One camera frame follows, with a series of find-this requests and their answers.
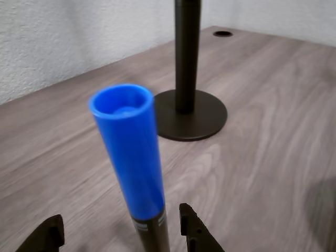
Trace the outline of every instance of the blue cap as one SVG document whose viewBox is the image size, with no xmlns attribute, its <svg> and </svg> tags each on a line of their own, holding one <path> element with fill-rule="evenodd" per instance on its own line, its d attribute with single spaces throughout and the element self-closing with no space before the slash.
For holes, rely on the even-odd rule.
<svg viewBox="0 0 336 252">
<path fill-rule="evenodd" d="M 164 206 L 154 98 L 134 84 L 107 87 L 89 101 L 133 218 L 152 219 Z"/>
</svg>

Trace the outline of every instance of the textured white wall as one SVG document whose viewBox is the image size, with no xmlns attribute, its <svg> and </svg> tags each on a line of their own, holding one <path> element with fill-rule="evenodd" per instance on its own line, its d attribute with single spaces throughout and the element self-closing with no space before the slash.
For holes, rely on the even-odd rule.
<svg viewBox="0 0 336 252">
<path fill-rule="evenodd" d="M 210 22 L 336 46 L 336 0 L 209 0 Z"/>
<path fill-rule="evenodd" d="M 0 0 L 0 104 L 173 36 L 174 0 Z"/>
</svg>

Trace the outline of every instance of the round metal base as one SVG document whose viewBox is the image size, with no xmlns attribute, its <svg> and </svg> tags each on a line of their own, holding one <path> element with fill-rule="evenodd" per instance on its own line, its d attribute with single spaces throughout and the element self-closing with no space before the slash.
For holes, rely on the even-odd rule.
<svg viewBox="0 0 336 252">
<path fill-rule="evenodd" d="M 196 90 L 193 113 L 175 110 L 175 90 L 155 96 L 157 133 L 175 141 L 197 141 L 209 138 L 222 129 L 227 119 L 224 104 L 215 96 Z"/>
</svg>

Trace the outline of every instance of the black stand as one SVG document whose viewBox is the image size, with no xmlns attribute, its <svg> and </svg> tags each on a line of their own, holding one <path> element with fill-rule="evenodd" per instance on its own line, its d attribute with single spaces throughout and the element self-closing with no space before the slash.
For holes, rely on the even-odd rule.
<svg viewBox="0 0 336 252">
<path fill-rule="evenodd" d="M 227 119 L 224 104 L 196 90 L 201 0 L 175 0 L 176 89 L 155 96 L 158 134 L 176 141 L 211 137 Z"/>
</svg>

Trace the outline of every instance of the wooden table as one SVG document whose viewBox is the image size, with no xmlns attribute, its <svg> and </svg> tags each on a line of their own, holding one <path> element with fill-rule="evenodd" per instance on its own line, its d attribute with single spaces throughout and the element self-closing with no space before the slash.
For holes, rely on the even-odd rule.
<svg viewBox="0 0 336 252">
<path fill-rule="evenodd" d="M 202 31 L 197 87 L 225 103 L 225 127 L 159 138 L 171 251 L 187 251 L 181 202 L 227 252 L 335 251 L 335 48 L 218 29 Z M 142 251 L 87 101 L 118 82 L 157 94 L 174 78 L 169 42 L 0 106 L 0 251 L 57 213 L 61 251 Z"/>
</svg>

